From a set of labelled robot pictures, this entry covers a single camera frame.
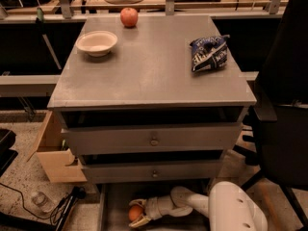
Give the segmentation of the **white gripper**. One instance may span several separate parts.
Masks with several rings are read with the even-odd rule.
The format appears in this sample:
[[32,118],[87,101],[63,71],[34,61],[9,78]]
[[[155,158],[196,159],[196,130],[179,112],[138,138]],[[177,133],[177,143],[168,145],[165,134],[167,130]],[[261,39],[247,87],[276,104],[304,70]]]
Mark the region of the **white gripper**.
[[149,199],[133,199],[129,202],[130,206],[138,205],[145,207],[145,215],[140,215],[136,220],[132,221],[129,226],[131,228],[138,228],[146,225],[149,221],[156,220],[162,216],[169,215],[173,209],[173,202],[169,195],[161,197],[151,197]]

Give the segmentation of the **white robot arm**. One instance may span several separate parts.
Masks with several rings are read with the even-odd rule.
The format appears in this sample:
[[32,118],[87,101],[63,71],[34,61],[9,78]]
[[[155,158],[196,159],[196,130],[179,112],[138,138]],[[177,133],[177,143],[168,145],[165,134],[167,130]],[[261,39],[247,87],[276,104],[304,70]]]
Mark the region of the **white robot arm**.
[[263,211],[238,185],[227,181],[216,183],[209,195],[176,186],[169,195],[134,199],[129,206],[131,228],[163,216],[180,218],[197,211],[209,219],[211,231],[269,230]]

